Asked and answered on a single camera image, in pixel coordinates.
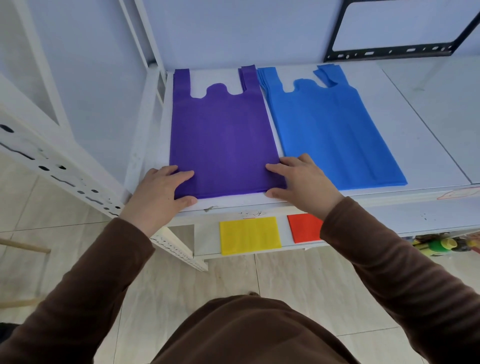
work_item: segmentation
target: right hand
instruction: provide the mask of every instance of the right hand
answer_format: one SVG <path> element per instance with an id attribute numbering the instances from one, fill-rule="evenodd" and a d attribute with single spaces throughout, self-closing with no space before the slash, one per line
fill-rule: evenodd
<path id="1" fill-rule="evenodd" d="M 267 197 L 280 198 L 296 208 L 325 220 L 333 208 L 344 198 L 333 183 L 306 153 L 300 157 L 281 157 L 278 164 L 265 167 L 287 180 L 287 189 L 271 188 Z"/>

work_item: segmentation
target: t-shirt bag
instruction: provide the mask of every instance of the t-shirt bag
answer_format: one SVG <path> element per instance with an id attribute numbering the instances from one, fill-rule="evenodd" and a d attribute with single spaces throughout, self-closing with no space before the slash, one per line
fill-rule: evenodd
<path id="1" fill-rule="evenodd" d="M 258 69 L 286 156 L 308 153 L 339 190 L 407 184 L 358 91 L 340 68 L 317 66 L 314 80 L 284 92 L 275 67 Z"/>
<path id="2" fill-rule="evenodd" d="M 214 84 L 204 98 L 194 98 L 190 71 L 175 70 L 170 164 L 195 171 L 176 189 L 176 198 L 285 187 L 283 177 L 265 169 L 279 159 L 256 68 L 242 67 L 239 75 L 242 94 L 231 95 L 224 84 Z"/>

